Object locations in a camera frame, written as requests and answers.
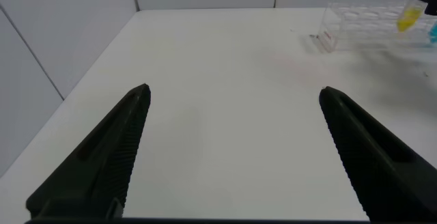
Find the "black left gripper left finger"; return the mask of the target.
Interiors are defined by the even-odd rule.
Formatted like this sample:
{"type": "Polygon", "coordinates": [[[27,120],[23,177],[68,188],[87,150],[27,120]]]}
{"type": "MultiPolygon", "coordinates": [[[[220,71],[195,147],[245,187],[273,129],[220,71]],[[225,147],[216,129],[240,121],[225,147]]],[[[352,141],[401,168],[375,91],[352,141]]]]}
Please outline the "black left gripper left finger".
{"type": "Polygon", "coordinates": [[[148,85],[130,90],[30,195],[31,218],[121,216],[150,102],[148,85]]]}

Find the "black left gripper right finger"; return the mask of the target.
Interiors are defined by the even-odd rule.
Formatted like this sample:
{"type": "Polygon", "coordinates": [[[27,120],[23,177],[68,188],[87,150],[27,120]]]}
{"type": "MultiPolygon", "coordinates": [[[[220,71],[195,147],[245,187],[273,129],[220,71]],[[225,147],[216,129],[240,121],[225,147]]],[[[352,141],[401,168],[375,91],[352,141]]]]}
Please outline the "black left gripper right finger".
{"type": "Polygon", "coordinates": [[[372,222],[436,222],[436,168],[345,93],[319,103],[359,203],[372,222]]]}

